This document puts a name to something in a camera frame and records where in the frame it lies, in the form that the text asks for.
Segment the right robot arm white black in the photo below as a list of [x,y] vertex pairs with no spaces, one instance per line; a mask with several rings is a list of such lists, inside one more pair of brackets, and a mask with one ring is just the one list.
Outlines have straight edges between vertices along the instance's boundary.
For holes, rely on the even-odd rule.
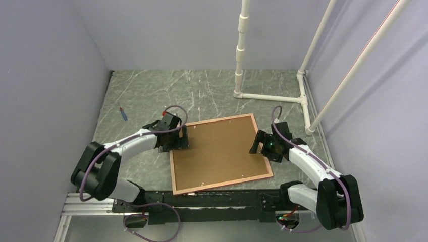
[[271,124],[272,132],[258,130],[251,154],[259,153],[269,161],[287,160],[296,165],[315,185],[309,188],[300,181],[281,184],[278,202],[284,209],[302,206],[315,213],[327,230],[346,229],[364,219],[358,182],[343,175],[315,155],[301,138],[294,138],[287,122]]

